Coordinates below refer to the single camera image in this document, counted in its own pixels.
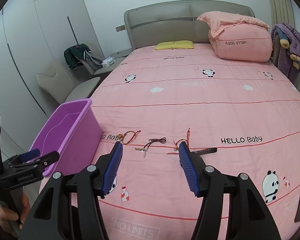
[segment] silver screw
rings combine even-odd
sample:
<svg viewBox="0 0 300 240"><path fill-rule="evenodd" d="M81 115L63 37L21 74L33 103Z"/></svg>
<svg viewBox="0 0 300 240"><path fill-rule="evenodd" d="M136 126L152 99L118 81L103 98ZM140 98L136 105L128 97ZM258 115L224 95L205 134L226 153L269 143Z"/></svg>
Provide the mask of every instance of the silver screw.
<svg viewBox="0 0 300 240"><path fill-rule="evenodd" d="M96 167L95 165L90 165L90 166L87 167L87 171L92 172L92 171L95 171L96 168L97 168L97 167Z"/></svg>
<svg viewBox="0 0 300 240"><path fill-rule="evenodd" d="M240 178L241 178L241 179L244 179L244 180L247 180L249 177L248 177L247 174L241 173L241 174L240 174Z"/></svg>
<svg viewBox="0 0 300 240"><path fill-rule="evenodd" d="M55 174L53 174L53 178L54 179L59 179L61 177L61 173L60 172L56 172Z"/></svg>
<svg viewBox="0 0 300 240"><path fill-rule="evenodd" d="M214 172L214 168L212 166L207 166L205 170L206 172Z"/></svg>

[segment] mattress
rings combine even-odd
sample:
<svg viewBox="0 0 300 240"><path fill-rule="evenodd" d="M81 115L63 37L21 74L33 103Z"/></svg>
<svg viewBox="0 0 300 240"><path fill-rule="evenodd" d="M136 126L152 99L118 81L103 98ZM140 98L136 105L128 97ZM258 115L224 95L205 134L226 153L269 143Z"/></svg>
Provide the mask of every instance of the mattress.
<svg viewBox="0 0 300 240"><path fill-rule="evenodd" d="M202 199L189 190L179 156L168 154L178 153L174 141L188 129L190 150L218 148L202 156L207 165L250 176L283 240L299 227L300 93L271 63L223 60L209 44L150 46L133 51L91 99L104 131L93 163L118 134L141 130L123 146L114 187L99 200L111 240L191 238ZM135 150L162 137L167 142L145 156ZM225 195L218 239L226 236L228 205Z"/></svg>

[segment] person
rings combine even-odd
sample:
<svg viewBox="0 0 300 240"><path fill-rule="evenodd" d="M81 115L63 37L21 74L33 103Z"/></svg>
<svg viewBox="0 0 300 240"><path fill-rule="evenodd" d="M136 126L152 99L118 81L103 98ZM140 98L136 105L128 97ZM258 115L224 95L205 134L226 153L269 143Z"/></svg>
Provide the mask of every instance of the person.
<svg viewBox="0 0 300 240"><path fill-rule="evenodd" d="M21 197L21 202L22 214L20 215L20 220L22 224L20 225L20 229L23 227L23 224L30 212L29 198L25 193L23 193ZM17 234L9 224L9 221L17 221L18 218L17 213L0 206L0 240L15 240L18 238Z"/></svg>

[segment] yellow pillow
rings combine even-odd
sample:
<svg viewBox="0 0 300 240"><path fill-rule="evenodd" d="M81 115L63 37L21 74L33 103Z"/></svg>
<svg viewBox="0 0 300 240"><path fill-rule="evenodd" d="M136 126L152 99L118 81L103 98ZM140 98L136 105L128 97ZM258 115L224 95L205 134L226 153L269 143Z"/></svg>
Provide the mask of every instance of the yellow pillow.
<svg viewBox="0 0 300 240"><path fill-rule="evenodd" d="M161 49L193 49L192 41L168 41L161 42L155 46L156 50Z"/></svg>

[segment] wall switch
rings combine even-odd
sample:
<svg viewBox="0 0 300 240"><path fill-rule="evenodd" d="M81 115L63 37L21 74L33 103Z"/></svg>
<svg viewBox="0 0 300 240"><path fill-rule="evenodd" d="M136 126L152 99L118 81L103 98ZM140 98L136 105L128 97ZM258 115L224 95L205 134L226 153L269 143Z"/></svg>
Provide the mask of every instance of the wall switch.
<svg viewBox="0 0 300 240"><path fill-rule="evenodd" d="M117 32L124 31L125 29L126 29L126 26L125 26L125 25L121 25L121 26L118 26L118 27L115 28L115 30L116 30Z"/></svg>

